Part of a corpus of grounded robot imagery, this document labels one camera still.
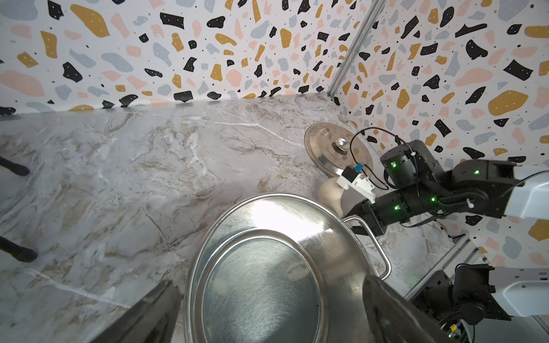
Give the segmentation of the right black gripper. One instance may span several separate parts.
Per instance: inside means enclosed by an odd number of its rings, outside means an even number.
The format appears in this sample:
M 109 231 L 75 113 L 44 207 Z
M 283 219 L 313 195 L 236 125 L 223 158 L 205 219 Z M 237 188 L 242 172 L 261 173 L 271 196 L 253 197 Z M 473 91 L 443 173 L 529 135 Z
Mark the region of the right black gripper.
M 390 224 L 409 220 L 422 213 L 420 197 L 411 188 L 407 188 L 384 194 L 375 203 L 363 200 L 346 217 L 359 216 L 367 223 L 374 236 L 382 236 Z

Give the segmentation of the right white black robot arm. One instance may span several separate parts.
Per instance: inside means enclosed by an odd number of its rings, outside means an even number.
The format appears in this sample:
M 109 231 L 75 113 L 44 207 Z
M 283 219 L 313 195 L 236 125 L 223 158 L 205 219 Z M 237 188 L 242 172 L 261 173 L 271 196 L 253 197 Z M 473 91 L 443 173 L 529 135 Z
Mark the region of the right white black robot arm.
M 380 236 L 391 224 L 423 216 L 424 223 L 452 214 L 547 220 L 548 171 L 511 161 L 471 159 L 445 171 L 419 140 L 399 144 L 380 159 L 390 192 L 363 200 L 350 214 Z M 436 272 L 413 304 L 442 326 L 458 321 L 508 321 L 548 313 L 548 269 L 458 263 L 453 278 Z

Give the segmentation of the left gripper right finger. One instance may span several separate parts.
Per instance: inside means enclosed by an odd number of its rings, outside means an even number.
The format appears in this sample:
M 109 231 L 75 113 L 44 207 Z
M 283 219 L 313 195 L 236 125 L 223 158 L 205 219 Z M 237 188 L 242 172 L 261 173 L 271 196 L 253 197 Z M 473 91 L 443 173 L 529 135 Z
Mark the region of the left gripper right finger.
M 365 277 L 363 303 L 375 342 L 450 342 L 432 319 L 374 275 Z

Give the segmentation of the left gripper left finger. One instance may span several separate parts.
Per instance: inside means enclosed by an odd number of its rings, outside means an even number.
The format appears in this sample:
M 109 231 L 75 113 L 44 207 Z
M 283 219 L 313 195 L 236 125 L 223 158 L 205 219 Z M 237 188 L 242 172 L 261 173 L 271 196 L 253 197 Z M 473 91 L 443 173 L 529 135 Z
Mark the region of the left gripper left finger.
M 181 301 L 179 288 L 164 280 L 92 341 L 170 342 Z

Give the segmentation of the stainless steel pot lid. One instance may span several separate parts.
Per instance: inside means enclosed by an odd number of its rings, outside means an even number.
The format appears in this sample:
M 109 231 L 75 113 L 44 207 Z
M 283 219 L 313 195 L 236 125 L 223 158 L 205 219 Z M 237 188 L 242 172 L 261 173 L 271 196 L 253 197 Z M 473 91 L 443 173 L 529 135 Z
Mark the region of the stainless steel pot lid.
M 368 148 L 353 133 L 336 124 L 320 122 L 305 132 L 305 148 L 313 163 L 329 177 L 338 177 L 343 170 L 360 163 L 374 167 Z

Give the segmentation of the cream plastic ladle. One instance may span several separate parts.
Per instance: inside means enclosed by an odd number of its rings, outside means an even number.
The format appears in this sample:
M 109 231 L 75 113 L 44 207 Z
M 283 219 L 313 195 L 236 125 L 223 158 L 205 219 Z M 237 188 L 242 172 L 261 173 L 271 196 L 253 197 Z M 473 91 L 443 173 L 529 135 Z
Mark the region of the cream plastic ladle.
M 317 198 L 320 204 L 329 207 L 337 216 L 343 217 L 341 201 L 345 189 L 337 181 L 338 178 L 334 177 L 322 183 L 317 192 Z

